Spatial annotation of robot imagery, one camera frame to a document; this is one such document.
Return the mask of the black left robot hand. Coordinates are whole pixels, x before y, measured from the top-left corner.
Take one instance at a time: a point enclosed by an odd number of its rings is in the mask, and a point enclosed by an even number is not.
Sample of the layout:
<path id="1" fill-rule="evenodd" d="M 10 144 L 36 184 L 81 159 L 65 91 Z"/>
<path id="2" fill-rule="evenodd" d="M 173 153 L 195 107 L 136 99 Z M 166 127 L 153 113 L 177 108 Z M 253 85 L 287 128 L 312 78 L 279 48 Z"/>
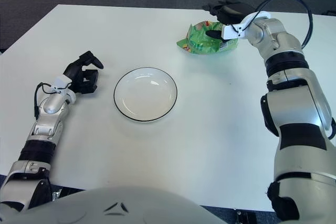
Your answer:
<path id="1" fill-rule="evenodd" d="M 103 69 L 101 61 L 91 51 L 87 51 L 79 59 L 70 63 L 63 72 L 66 77 L 72 80 L 69 89 L 74 93 L 88 94 L 95 92 L 99 74 L 98 70 L 82 69 L 83 66 L 89 66 L 90 64 L 96 66 L 98 69 Z"/>

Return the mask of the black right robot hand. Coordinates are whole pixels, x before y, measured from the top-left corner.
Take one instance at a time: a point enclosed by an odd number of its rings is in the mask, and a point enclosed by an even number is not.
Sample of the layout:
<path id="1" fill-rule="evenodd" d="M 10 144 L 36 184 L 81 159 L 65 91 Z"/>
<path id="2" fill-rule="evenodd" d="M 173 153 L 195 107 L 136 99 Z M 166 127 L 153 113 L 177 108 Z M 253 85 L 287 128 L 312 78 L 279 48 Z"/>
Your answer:
<path id="1" fill-rule="evenodd" d="M 236 33 L 236 37 L 241 39 L 245 39 L 243 31 L 249 27 L 256 16 L 254 7 L 237 0 L 206 4 L 202 9 L 216 16 L 221 24 L 228 26 Z"/>

